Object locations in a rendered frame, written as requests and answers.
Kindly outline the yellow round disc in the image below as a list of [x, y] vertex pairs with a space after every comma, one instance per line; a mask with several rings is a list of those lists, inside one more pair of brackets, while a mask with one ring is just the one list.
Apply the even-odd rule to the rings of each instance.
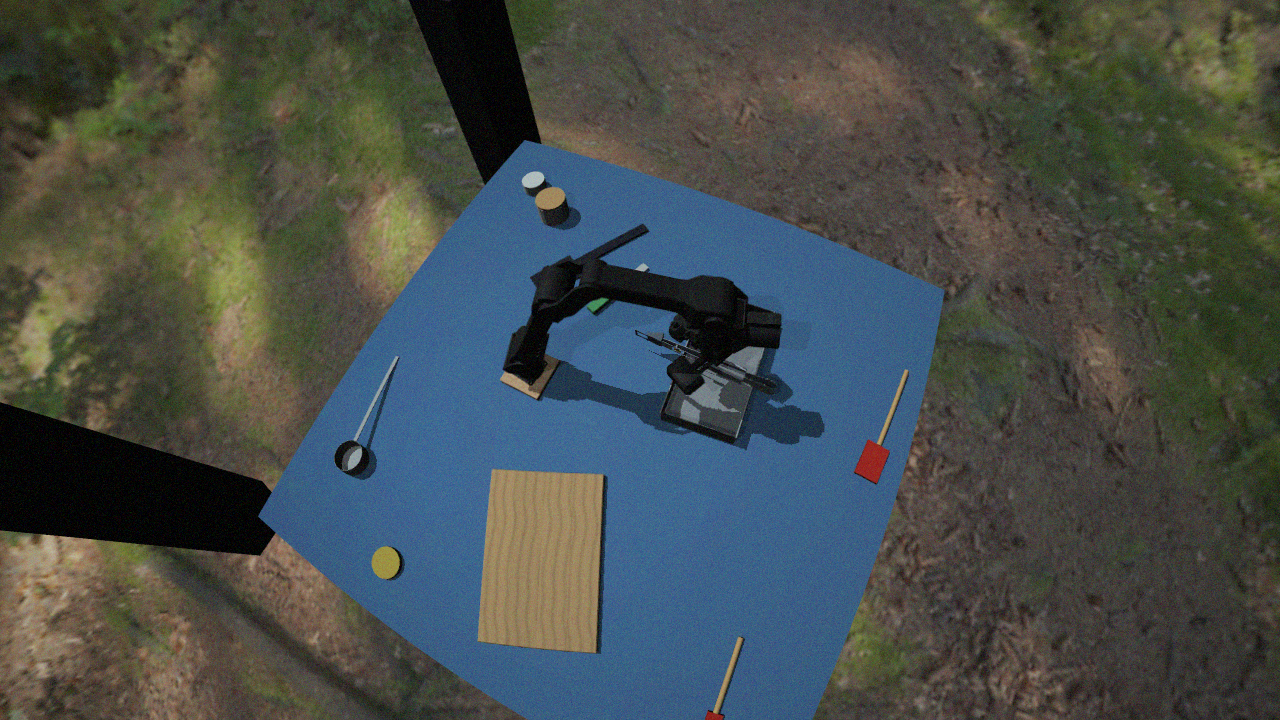
[[402, 557], [394, 547], [383, 546], [372, 555], [372, 570], [379, 578], [393, 579], [401, 573]]

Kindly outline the red spatula with wooden handle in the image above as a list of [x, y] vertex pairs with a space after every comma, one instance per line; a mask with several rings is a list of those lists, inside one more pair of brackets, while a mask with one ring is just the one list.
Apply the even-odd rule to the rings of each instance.
[[858, 474], [858, 477], [860, 475], [860, 477], [865, 478], [867, 480], [870, 480], [870, 483], [873, 482], [873, 483], [877, 484], [878, 479], [881, 478], [881, 473], [883, 470], [884, 461], [887, 460], [887, 457], [890, 455], [890, 451], [887, 448], [884, 448], [884, 447], [881, 447], [881, 445], [883, 443], [884, 436], [887, 434], [887, 430], [890, 429], [890, 423], [891, 423], [891, 420], [893, 418], [893, 413], [895, 413], [895, 409], [896, 409], [896, 406], [899, 404], [900, 395], [902, 395], [904, 384], [908, 380], [908, 374], [909, 374], [909, 372], [905, 370], [904, 374], [902, 374], [902, 377], [901, 377], [901, 382], [900, 382], [900, 386], [897, 388], [897, 393], [893, 397], [893, 402], [892, 402], [892, 406], [890, 407], [890, 413], [888, 413], [887, 419], [884, 421], [884, 427], [881, 430], [879, 439], [877, 441], [877, 443], [872, 442], [870, 439], [867, 439], [867, 446], [863, 450], [861, 457], [859, 459], [858, 465], [856, 465], [856, 468], [854, 470], [854, 473]]

